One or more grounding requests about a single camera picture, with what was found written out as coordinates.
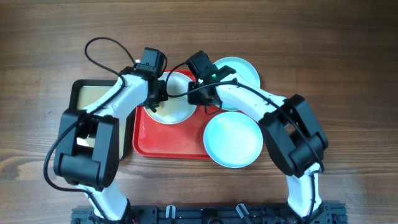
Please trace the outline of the white round plate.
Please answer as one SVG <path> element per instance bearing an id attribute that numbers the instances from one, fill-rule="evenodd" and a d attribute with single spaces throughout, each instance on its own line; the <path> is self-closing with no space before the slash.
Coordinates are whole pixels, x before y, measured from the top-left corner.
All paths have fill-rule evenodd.
<path id="1" fill-rule="evenodd" d="M 167 82 L 167 93 L 179 95 L 188 91 L 188 83 L 192 79 L 180 72 L 173 72 Z M 196 110 L 196 105 L 188 103 L 187 95 L 178 98 L 168 98 L 159 103 L 154 113 L 148 107 L 145 112 L 156 122 L 162 124 L 177 124 L 188 119 Z"/>

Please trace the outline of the light blue plate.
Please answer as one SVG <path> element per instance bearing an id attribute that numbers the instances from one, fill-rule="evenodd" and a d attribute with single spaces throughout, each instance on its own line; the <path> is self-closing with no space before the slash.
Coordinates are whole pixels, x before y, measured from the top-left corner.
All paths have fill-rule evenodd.
<path id="1" fill-rule="evenodd" d="M 203 145 L 217 164 L 237 169 L 252 164 L 260 156 L 263 137 L 258 124 L 249 116 L 225 112 L 208 122 Z"/>
<path id="2" fill-rule="evenodd" d="M 225 65 L 229 66 L 235 69 L 235 71 L 250 84 L 258 88 L 261 86 L 261 81 L 257 70 L 251 63 L 243 58 L 225 57 L 217 60 L 214 65 L 216 65 L 218 69 L 221 69 Z"/>

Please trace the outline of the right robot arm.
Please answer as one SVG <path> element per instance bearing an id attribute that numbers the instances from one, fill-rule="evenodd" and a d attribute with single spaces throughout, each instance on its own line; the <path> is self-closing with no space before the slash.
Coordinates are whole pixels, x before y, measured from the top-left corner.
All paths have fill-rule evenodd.
<path id="1" fill-rule="evenodd" d="M 306 222 L 312 221 L 322 203 L 317 178 L 325 170 L 322 160 L 328 140 L 307 100 L 268 93 L 235 69 L 218 68 L 202 50 L 185 63 L 196 79 L 188 86 L 189 102 L 227 103 L 257 122 L 270 158 L 287 176 L 290 208 Z"/>

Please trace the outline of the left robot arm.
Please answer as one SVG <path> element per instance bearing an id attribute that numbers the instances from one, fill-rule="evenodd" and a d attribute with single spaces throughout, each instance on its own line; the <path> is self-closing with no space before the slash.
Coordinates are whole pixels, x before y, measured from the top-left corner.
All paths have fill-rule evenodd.
<path id="1" fill-rule="evenodd" d="M 133 223 L 130 201 L 115 176 L 119 166 L 119 124 L 138 106 L 155 111 L 167 100 L 160 80 L 164 53 L 145 48 L 142 60 L 119 73 L 119 80 L 97 102 L 62 114 L 53 169 L 71 192 L 82 192 L 91 202 L 98 223 Z"/>

